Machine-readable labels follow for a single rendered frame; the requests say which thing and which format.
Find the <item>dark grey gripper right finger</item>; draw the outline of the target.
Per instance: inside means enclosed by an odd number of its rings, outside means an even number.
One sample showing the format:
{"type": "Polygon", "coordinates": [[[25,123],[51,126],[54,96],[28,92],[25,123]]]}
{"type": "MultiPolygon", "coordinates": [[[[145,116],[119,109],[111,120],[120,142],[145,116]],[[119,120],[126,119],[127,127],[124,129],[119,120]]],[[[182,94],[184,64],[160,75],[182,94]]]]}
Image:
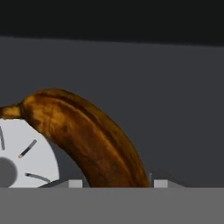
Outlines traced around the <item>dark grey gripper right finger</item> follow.
{"type": "Polygon", "coordinates": [[[149,182],[153,188],[182,188],[186,184],[164,171],[151,171],[149,182]]]}

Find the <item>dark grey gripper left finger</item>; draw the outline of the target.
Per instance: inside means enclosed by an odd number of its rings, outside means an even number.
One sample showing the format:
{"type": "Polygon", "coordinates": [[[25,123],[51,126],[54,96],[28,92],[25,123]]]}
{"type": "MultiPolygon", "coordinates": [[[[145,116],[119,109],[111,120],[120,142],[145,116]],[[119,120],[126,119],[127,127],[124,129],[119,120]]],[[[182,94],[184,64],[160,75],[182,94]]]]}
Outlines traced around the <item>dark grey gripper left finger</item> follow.
{"type": "Polygon", "coordinates": [[[57,187],[57,188],[83,188],[86,186],[86,180],[84,178],[80,179],[68,179],[68,180],[54,180],[51,183],[44,184],[41,186],[41,188],[51,188],[51,187],[57,187]]]}

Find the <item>brown overripe banana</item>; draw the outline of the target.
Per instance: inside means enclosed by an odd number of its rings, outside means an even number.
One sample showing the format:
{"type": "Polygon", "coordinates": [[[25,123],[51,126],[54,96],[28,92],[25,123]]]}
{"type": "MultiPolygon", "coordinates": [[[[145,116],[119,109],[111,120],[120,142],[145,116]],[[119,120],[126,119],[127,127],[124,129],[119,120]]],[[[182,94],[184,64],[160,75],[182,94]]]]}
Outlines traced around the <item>brown overripe banana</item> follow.
{"type": "Polygon", "coordinates": [[[0,118],[21,119],[57,144],[91,187],[148,187],[137,149],[123,130],[90,101],[47,88],[0,106],[0,118]]]}

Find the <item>white round sink drain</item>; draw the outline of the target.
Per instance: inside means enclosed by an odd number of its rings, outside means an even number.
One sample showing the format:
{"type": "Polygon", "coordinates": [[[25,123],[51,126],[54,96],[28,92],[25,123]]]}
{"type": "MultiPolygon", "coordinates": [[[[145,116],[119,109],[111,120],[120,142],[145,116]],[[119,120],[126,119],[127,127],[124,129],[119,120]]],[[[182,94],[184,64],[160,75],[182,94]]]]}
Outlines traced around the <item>white round sink drain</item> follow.
{"type": "Polygon", "coordinates": [[[0,119],[0,188],[38,188],[60,178],[48,141],[23,120],[0,119]]]}

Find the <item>dark grey sink basin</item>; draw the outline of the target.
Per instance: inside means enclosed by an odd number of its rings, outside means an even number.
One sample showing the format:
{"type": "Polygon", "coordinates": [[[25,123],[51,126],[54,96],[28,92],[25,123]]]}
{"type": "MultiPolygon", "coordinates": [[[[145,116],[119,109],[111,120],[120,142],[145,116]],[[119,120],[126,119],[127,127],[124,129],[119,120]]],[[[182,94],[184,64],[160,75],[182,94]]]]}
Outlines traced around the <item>dark grey sink basin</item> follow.
{"type": "Polygon", "coordinates": [[[105,111],[146,172],[224,186],[224,47],[0,38],[0,105],[49,87],[105,111]]]}

